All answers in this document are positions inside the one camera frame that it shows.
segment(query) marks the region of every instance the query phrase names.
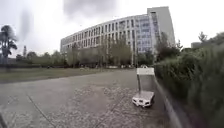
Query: building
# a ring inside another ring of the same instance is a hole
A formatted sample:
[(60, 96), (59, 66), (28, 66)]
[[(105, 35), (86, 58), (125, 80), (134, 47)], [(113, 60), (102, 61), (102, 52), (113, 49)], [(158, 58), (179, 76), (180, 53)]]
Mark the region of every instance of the building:
[(191, 48), (198, 48), (200, 47), (200, 45), (201, 45), (201, 42), (193, 42), (191, 43)]
[(170, 45), (175, 45), (169, 8), (148, 8), (147, 14), (111, 20), (67, 36), (61, 40), (60, 51), (66, 53), (74, 43), (78, 49), (93, 48), (99, 46), (104, 39), (117, 39), (125, 35), (134, 60), (137, 53), (148, 50), (156, 53), (155, 45), (160, 40), (161, 32), (168, 35)]

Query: green bush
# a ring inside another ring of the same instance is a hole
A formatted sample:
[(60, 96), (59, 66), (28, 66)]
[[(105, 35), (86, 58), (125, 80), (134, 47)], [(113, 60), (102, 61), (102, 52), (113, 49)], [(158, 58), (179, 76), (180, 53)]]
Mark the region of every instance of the green bush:
[(224, 45), (212, 45), (155, 65), (170, 93), (201, 111), (211, 128), (223, 128)]

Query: paved walkway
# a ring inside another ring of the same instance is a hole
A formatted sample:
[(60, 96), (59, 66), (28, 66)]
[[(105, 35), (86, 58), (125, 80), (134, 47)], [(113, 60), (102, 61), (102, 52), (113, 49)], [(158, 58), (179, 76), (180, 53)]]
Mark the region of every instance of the paved walkway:
[[(148, 77), (141, 79), (143, 89), (155, 91)], [(143, 109), (131, 103), (136, 92), (134, 70), (2, 84), (0, 113), (8, 128), (169, 127), (159, 94)]]

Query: white sign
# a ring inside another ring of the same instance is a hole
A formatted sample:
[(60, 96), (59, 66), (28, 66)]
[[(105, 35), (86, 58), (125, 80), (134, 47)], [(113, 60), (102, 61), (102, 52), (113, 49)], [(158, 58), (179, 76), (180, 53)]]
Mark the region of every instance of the white sign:
[(154, 75), (154, 68), (137, 68), (137, 75)]

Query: lawn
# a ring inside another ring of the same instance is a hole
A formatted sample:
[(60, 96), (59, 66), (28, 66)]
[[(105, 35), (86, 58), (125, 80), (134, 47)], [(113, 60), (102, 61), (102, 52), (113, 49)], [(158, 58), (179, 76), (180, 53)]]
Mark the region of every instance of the lawn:
[(58, 68), (33, 68), (33, 69), (11, 69), (6, 72), (0, 69), (0, 83), (11, 83), (20, 81), (32, 81), (68, 76), (78, 76), (110, 71), (109, 69), (58, 69)]

